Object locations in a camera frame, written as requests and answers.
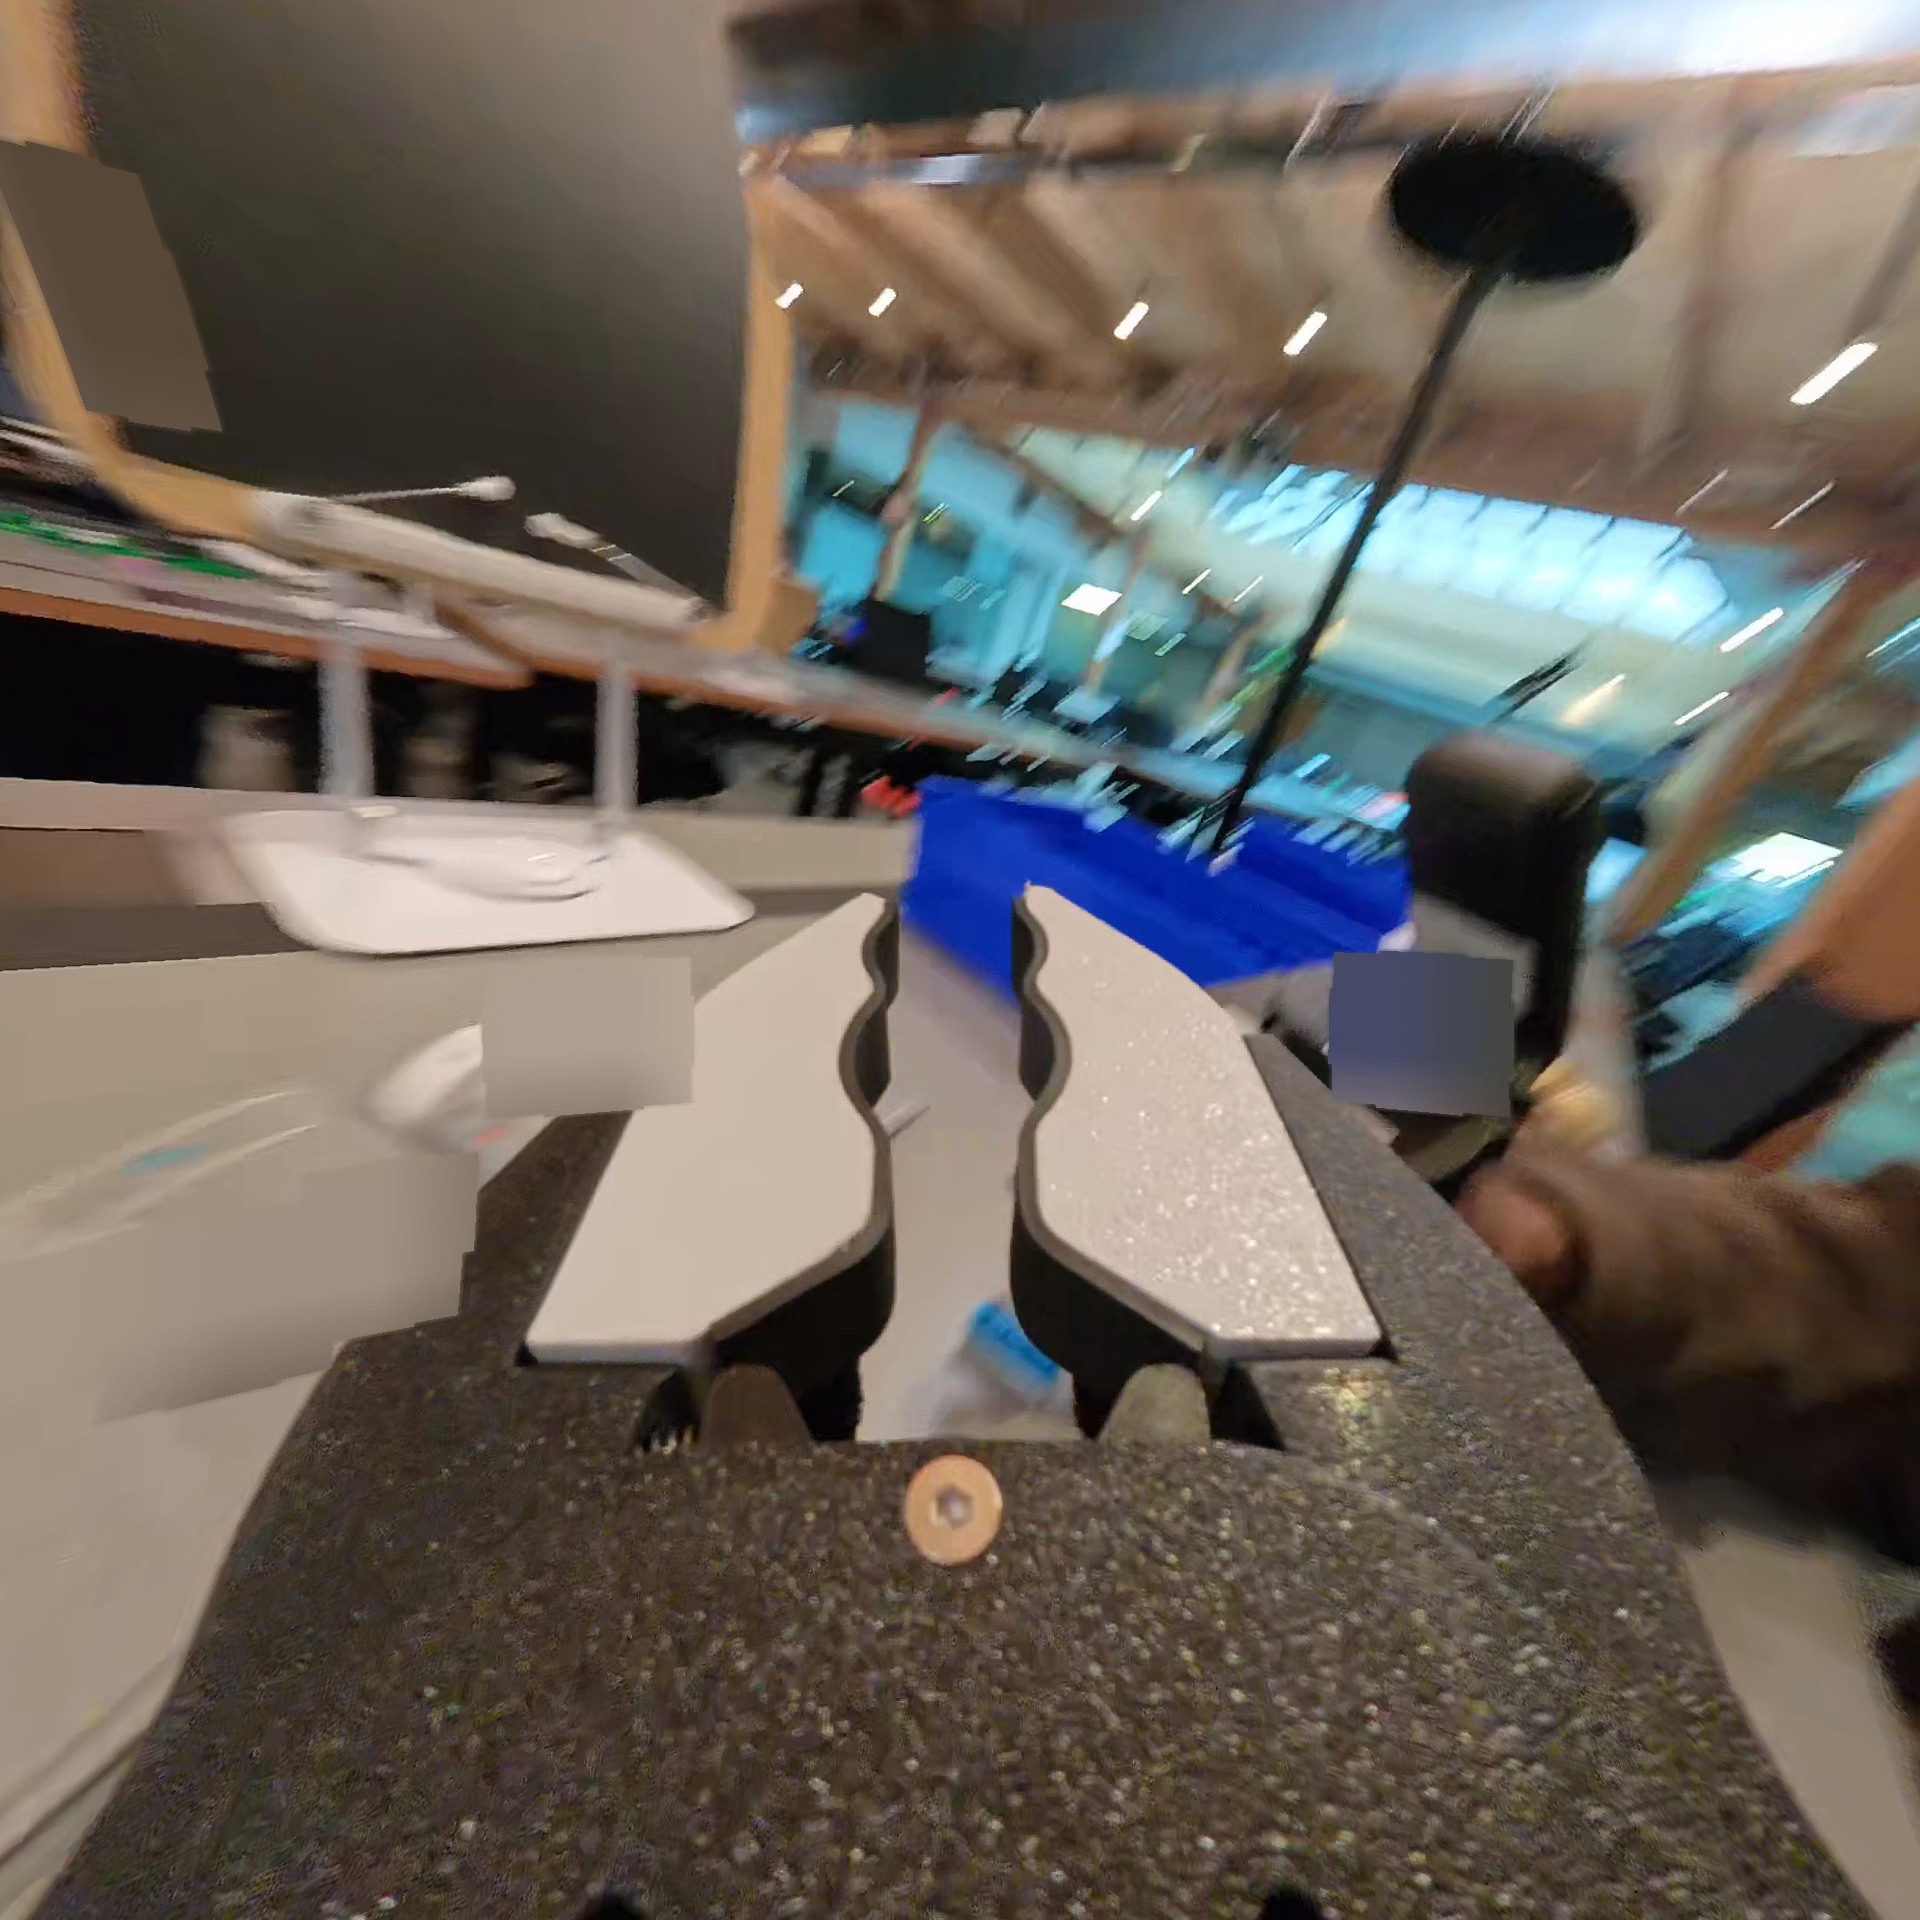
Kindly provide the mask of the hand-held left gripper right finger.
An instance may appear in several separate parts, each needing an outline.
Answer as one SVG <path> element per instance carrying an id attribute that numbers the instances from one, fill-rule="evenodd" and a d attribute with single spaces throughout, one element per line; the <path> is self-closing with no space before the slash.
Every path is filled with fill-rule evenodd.
<path id="1" fill-rule="evenodd" d="M 1378 1358 L 1383 1332 L 1237 1018 L 1055 884 L 1013 898 L 1024 1118 L 1011 1293 L 1102 1431 L 1147 1368 L 1209 1406 L 1249 1364 Z"/>

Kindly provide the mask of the black wood-framed panel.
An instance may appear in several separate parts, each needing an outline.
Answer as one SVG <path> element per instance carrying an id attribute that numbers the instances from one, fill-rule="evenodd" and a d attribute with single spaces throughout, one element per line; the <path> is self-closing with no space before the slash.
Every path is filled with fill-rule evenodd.
<path id="1" fill-rule="evenodd" d="M 4 360 L 181 537 L 703 652 L 785 598 L 723 2 L 4 2 Z"/>

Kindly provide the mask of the wood-edged grey desk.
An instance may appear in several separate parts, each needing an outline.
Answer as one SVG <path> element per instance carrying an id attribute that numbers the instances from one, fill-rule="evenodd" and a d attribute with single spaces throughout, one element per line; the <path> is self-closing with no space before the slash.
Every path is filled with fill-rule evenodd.
<path id="1" fill-rule="evenodd" d="M 317 664 L 324 638 L 351 634 L 369 670 L 529 688 L 536 677 L 594 683 L 617 664 L 634 688 L 752 714 L 841 718 L 877 728 L 880 714 L 909 714 L 837 666 L 785 664 L 758 652 L 703 652 L 678 638 L 617 632 L 521 604 L 449 603 L 437 613 L 403 604 L 343 604 L 324 591 L 174 573 L 165 566 L 100 562 L 37 539 L 0 537 L 4 608 L 93 632 L 179 638 L 245 654 Z"/>

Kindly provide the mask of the blue plastic bin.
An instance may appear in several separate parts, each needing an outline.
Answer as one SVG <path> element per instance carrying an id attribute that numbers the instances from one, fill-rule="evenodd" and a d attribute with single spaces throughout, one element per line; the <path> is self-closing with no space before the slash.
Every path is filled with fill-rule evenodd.
<path id="1" fill-rule="evenodd" d="M 1188 857 L 1130 811 L 928 780 L 902 917 L 1002 995 L 1013 993 L 1013 904 L 1045 884 L 1193 984 L 1371 952 L 1411 917 L 1396 852 L 1330 850 L 1307 824 L 1254 816 L 1223 864 Z"/>

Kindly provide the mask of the cluster of green toy bricks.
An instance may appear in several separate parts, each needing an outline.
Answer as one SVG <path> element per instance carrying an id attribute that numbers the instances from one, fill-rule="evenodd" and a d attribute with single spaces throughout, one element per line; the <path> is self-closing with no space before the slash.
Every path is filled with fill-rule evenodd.
<path id="1" fill-rule="evenodd" d="M 100 562 L 165 566 L 174 573 L 205 573 L 228 582 L 267 582 L 267 584 L 317 584 L 323 573 L 309 566 L 283 566 L 255 555 L 250 546 L 222 539 L 184 539 L 155 532 L 148 525 L 112 525 L 93 513 L 69 513 L 46 501 L 0 501 L 0 527 L 18 539 L 37 539 L 64 550 L 91 550 Z"/>

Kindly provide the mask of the black pole lamp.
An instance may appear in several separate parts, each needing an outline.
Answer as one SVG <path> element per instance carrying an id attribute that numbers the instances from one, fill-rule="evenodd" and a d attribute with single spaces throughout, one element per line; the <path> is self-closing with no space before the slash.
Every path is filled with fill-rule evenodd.
<path id="1" fill-rule="evenodd" d="M 1383 187 L 1383 213 L 1411 250 L 1456 275 L 1456 296 L 1382 470 L 1361 495 L 1354 525 L 1260 707 L 1237 788 L 1209 816 L 1213 837 L 1203 850 L 1213 860 L 1229 852 L 1300 703 L 1307 670 L 1342 608 L 1383 507 L 1431 442 L 1436 403 L 1483 303 L 1508 283 L 1585 283 L 1609 275 L 1644 236 L 1633 194 L 1604 155 L 1575 138 L 1531 133 L 1456 133 L 1412 145 Z"/>

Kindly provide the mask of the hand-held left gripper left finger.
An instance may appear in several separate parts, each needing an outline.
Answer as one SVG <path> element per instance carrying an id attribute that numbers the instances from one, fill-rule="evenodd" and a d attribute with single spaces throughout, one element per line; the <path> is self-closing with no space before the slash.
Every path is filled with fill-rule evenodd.
<path id="1" fill-rule="evenodd" d="M 853 1435 L 897 1297 L 892 995 L 897 908 L 877 893 L 703 993 L 691 1094 L 626 1118 L 522 1356 L 691 1380 L 752 1364 L 812 1435 Z"/>

